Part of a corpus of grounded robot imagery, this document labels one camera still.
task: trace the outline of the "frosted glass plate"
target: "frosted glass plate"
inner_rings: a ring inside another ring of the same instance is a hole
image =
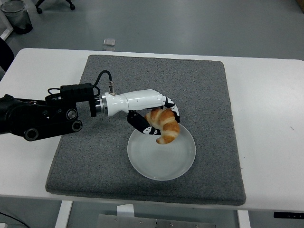
[[[143,176],[156,181],[180,177],[194,162],[195,142],[190,132],[180,124],[180,134],[171,143],[159,145],[159,135],[145,135],[134,130],[128,142],[132,166]]]

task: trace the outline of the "robotic arm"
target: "robotic arm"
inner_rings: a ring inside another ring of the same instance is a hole
[[[97,87],[103,73],[109,75],[110,92],[100,95]],[[52,94],[51,90],[60,90]],[[58,135],[78,132],[82,122],[78,120],[76,104],[88,101],[91,116],[104,113],[112,116],[123,111],[128,113],[127,121],[134,128],[144,134],[160,134],[140,114],[138,110],[155,107],[170,108],[177,122],[180,115],[175,103],[157,91],[148,89],[116,95],[113,90],[112,76],[109,71],[102,71],[95,84],[63,85],[48,90],[49,96],[45,101],[17,99],[10,95],[0,98],[0,134],[12,133],[24,137],[27,141],[34,141]]]

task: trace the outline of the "white robotic hand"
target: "white robotic hand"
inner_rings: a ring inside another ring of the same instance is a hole
[[[163,106],[170,108],[174,112],[175,119],[179,123],[180,114],[175,103],[170,98],[152,89],[133,91],[120,95],[104,93],[96,101],[97,112],[103,112],[107,116],[113,116],[119,111],[128,113],[128,123],[144,134],[160,134],[160,130],[150,126],[145,118],[136,111]]]

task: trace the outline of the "croissant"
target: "croissant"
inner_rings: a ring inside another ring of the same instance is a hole
[[[171,143],[180,133],[180,126],[171,109],[154,108],[144,117],[148,123],[161,131],[158,144]]]

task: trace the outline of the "cable connector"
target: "cable connector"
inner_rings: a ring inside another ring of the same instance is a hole
[[[109,92],[109,94],[111,94],[112,96],[115,96],[115,92],[114,92],[114,82],[110,81],[109,87],[110,87],[110,92]]]

